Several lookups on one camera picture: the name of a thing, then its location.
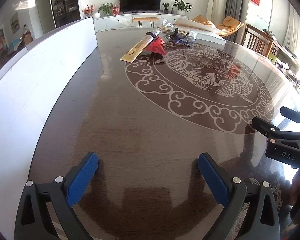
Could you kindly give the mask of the red flower vase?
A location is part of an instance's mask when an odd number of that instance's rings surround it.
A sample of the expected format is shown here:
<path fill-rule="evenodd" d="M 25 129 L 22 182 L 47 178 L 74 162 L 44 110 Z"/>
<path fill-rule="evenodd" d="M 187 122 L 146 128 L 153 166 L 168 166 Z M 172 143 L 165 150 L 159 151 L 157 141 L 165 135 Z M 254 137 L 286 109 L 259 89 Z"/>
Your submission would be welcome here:
<path fill-rule="evenodd" d="M 84 18 L 91 17 L 94 13 L 94 9 L 95 9 L 94 4 L 88 5 L 86 8 L 82 9 L 81 12 Z"/>

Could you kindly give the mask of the white standing air conditioner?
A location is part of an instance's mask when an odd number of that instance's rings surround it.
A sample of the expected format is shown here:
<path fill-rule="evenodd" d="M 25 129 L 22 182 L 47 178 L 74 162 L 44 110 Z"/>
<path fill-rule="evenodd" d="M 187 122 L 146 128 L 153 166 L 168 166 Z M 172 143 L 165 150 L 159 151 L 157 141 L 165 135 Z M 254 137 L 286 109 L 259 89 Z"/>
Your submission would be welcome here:
<path fill-rule="evenodd" d="M 214 25 L 222 23 L 225 18 L 226 0 L 209 0 L 206 18 Z"/>

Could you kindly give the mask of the black glass display cabinet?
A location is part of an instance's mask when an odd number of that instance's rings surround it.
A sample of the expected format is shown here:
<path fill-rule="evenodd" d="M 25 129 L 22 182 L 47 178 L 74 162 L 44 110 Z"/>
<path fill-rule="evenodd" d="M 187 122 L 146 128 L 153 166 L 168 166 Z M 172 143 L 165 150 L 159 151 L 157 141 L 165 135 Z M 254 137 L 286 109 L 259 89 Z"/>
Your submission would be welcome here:
<path fill-rule="evenodd" d="M 56 28 L 79 20 L 78 0 L 50 0 Z"/>

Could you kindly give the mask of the green potted plant right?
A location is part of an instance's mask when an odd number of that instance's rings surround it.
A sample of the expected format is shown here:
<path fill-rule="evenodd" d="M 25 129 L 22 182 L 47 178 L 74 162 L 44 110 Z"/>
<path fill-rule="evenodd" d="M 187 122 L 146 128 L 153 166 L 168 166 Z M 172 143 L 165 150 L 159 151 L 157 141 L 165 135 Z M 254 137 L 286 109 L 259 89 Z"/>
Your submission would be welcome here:
<path fill-rule="evenodd" d="M 183 0 L 174 0 L 173 7 L 177 9 L 179 15 L 185 16 L 190 12 L 193 6 L 190 3 L 185 3 Z"/>

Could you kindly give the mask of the grey curtain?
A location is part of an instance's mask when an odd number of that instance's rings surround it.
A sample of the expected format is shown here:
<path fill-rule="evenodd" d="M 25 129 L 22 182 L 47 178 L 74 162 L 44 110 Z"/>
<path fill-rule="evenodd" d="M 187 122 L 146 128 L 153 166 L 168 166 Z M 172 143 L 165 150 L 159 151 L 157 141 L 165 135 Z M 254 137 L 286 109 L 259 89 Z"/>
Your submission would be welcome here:
<path fill-rule="evenodd" d="M 231 34 L 226 39 L 241 44 L 245 32 L 245 22 L 247 19 L 249 0 L 226 0 L 225 16 L 231 16 L 243 23 L 243 26 Z"/>

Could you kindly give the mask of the black television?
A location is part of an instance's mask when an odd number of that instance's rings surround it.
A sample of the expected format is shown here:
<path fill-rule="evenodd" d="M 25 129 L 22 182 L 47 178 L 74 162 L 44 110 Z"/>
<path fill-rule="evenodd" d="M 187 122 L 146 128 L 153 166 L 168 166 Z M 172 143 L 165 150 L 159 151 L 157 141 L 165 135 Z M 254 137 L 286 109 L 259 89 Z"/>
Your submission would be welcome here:
<path fill-rule="evenodd" d="M 119 0 L 121 12 L 159 11 L 161 0 Z"/>

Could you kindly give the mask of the flat white cardboard sheet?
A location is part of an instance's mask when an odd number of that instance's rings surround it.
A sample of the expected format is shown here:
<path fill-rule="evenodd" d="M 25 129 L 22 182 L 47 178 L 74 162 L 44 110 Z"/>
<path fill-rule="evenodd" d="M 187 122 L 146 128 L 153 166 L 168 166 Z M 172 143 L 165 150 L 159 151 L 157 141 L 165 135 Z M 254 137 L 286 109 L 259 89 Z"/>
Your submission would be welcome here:
<path fill-rule="evenodd" d="M 224 33 L 217 29 L 214 25 L 205 25 L 182 18 L 177 19 L 174 25 L 176 27 L 196 32 L 199 40 L 209 41 L 220 45 L 225 45 L 226 43 L 226 40 L 222 37 Z"/>

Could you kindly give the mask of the green potted plant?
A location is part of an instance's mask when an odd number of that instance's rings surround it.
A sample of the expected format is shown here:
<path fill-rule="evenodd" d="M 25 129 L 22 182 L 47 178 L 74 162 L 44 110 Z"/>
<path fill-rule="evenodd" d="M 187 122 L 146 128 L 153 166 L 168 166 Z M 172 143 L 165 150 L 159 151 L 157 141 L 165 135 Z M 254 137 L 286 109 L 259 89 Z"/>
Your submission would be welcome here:
<path fill-rule="evenodd" d="M 112 3 L 103 3 L 98 11 L 102 16 L 107 17 L 113 14 L 113 4 Z"/>
<path fill-rule="evenodd" d="M 185 16 L 190 12 L 193 6 L 190 3 L 185 3 L 183 0 L 174 0 L 173 7 L 177 9 L 179 15 Z"/>

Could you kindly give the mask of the green potted plant left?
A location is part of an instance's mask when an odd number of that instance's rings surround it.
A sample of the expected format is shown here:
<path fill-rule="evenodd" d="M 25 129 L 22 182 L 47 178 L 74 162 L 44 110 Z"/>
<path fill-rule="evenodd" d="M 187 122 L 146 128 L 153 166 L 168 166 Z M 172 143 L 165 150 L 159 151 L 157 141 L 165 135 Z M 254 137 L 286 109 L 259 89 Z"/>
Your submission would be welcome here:
<path fill-rule="evenodd" d="M 113 4 L 112 3 L 103 3 L 98 11 L 102 16 L 107 17 L 113 14 Z"/>

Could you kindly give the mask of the white cardboard box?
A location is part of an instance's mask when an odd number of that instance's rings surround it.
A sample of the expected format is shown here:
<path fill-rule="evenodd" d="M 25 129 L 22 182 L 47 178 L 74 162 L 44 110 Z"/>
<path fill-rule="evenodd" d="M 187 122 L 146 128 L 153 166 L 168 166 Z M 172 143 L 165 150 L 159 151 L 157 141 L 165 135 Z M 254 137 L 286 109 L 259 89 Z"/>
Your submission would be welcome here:
<path fill-rule="evenodd" d="M 32 158 L 55 103 L 97 48 L 92 18 L 55 29 L 0 70 L 0 233 L 13 239 Z"/>

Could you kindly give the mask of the small potted plant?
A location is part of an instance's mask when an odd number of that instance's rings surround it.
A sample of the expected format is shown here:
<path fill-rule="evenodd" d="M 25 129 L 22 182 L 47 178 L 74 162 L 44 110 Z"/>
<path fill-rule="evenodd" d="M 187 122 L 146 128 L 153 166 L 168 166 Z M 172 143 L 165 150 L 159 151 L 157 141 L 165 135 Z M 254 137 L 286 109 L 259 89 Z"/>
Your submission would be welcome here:
<path fill-rule="evenodd" d="M 165 14 L 168 14 L 169 13 L 169 8 L 170 8 L 170 4 L 169 3 L 162 3 L 162 6 L 163 6 L 163 12 Z"/>

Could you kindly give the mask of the gold cosmetic tube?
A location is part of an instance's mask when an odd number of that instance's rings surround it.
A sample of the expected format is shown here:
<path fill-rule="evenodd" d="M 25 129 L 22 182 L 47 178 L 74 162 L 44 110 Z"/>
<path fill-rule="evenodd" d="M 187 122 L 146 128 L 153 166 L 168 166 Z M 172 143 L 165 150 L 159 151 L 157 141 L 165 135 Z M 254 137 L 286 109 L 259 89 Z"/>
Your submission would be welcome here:
<path fill-rule="evenodd" d="M 161 28 L 156 28 L 153 31 L 148 31 L 143 39 L 141 39 L 132 49 L 130 49 L 123 57 L 121 61 L 132 63 L 146 48 L 149 44 L 155 41 L 160 33 Z"/>

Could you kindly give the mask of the bag of wooden chopsticks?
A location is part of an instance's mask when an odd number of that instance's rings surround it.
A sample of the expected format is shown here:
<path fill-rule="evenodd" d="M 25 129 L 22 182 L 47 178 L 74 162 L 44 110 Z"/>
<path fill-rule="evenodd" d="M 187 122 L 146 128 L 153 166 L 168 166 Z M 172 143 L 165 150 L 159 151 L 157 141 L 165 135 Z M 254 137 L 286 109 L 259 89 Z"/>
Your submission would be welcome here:
<path fill-rule="evenodd" d="M 155 24 L 165 35 L 180 40 L 194 42 L 198 37 L 198 32 L 188 27 L 177 26 L 170 23 L 166 18 L 160 17 Z"/>

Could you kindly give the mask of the red snack packet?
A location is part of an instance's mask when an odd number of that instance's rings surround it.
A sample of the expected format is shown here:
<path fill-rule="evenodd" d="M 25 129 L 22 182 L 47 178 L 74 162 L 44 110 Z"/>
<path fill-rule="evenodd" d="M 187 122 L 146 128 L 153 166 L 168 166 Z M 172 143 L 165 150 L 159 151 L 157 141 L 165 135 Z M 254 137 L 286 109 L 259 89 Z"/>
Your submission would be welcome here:
<path fill-rule="evenodd" d="M 161 37 L 157 37 L 154 41 L 152 41 L 147 47 L 146 51 L 150 51 L 151 53 L 160 54 L 160 55 L 166 55 L 166 52 L 164 50 L 164 40 L 161 39 Z"/>

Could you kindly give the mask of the orange lounge chair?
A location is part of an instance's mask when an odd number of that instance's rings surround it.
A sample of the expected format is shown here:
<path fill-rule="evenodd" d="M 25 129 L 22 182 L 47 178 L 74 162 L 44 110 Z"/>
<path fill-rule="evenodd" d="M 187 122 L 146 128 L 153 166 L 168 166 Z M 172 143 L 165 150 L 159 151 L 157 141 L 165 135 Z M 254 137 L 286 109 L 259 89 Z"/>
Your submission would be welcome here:
<path fill-rule="evenodd" d="M 219 29 L 220 31 L 222 31 L 224 33 L 222 35 L 222 37 L 226 37 L 226 36 L 230 36 L 230 35 L 234 34 L 240 28 L 242 28 L 244 25 L 240 20 L 237 20 L 231 16 L 227 16 L 223 20 L 222 23 L 219 23 L 216 25 L 212 21 L 209 21 L 207 18 L 205 18 L 202 15 L 199 15 L 199 16 L 191 19 L 191 21 L 205 24 L 205 25 L 214 25 L 217 29 Z"/>

